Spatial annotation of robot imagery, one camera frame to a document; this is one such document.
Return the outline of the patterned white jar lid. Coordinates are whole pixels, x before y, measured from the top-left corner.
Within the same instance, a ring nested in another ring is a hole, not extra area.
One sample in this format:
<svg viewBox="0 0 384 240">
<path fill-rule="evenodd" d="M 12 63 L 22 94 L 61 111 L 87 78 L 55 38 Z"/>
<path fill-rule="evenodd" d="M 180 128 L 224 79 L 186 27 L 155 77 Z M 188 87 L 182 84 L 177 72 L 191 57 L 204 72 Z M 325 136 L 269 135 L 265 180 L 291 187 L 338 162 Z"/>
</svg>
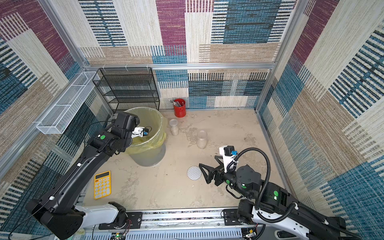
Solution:
<svg viewBox="0 0 384 240">
<path fill-rule="evenodd" d="M 191 166 L 187 170 L 187 176 L 192 181 L 199 180 L 201 175 L 202 175 L 202 171 L 200 170 L 200 168 L 198 166 Z"/>
</svg>

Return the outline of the medium plastic jar with rice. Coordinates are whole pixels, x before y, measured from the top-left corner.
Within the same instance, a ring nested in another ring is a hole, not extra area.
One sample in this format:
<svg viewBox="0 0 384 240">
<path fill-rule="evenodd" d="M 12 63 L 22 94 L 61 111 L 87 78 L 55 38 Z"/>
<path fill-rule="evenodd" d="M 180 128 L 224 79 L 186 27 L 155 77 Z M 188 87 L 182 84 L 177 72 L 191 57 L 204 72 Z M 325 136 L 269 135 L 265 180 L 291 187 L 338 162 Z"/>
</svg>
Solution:
<svg viewBox="0 0 384 240">
<path fill-rule="evenodd" d="M 200 149 L 205 149 L 208 143 L 208 134 L 204 130 L 197 133 L 197 146 Z"/>
</svg>

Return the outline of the grey bin with yellow bag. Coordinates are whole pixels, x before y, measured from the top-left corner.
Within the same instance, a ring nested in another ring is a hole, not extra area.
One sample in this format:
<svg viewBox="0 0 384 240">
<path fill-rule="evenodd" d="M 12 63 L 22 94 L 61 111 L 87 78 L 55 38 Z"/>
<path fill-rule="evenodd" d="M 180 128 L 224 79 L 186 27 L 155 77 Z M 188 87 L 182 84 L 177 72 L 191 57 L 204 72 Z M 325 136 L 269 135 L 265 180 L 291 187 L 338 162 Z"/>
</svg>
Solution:
<svg viewBox="0 0 384 240">
<path fill-rule="evenodd" d="M 126 111 L 139 117 L 139 127 L 148 129 L 148 134 L 139 133 L 133 138 L 133 143 L 124 152 L 135 163 L 142 167 L 151 167 L 158 164 L 166 153 L 165 132 L 167 120 L 156 109 L 140 107 Z"/>
</svg>

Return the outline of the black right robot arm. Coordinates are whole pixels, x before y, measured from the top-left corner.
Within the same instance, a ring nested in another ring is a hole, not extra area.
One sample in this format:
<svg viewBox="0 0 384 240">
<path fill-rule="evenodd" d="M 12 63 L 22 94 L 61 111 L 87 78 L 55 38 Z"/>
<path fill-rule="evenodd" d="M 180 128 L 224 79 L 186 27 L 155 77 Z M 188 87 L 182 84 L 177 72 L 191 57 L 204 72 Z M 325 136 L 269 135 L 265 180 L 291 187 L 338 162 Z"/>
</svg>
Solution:
<svg viewBox="0 0 384 240">
<path fill-rule="evenodd" d="M 264 179 L 249 165 L 238 166 L 240 157 L 250 151 L 264 157 L 267 165 Z M 199 168 L 207 184 L 226 184 L 226 191 L 240 201 L 236 212 L 239 223 L 272 226 L 302 240 L 361 239 L 360 235 L 347 230 L 343 218 L 327 217 L 271 183 L 271 163 L 261 149 L 251 147 L 237 152 L 234 146 L 223 146 L 215 160 L 219 164 L 217 167 L 199 164 Z"/>
</svg>

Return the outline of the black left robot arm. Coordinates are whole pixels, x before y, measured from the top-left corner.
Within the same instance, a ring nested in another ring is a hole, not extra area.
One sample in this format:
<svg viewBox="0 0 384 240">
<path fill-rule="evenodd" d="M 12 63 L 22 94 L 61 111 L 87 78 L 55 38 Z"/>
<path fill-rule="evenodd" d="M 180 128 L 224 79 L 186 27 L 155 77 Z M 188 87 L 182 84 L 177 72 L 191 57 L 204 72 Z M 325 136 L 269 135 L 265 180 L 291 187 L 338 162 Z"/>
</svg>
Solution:
<svg viewBox="0 0 384 240">
<path fill-rule="evenodd" d="M 60 240 L 79 229 L 110 224 L 121 229 L 127 225 L 126 208 L 115 202 L 83 208 L 75 200 L 96 171 L 113 155 L 124 152 L 140 124 L 138 116 L 119 113 L 117 119 L 91 137 L 81 156 L 47 193 L 26 204 L 26 210 Z"/>
</svg>

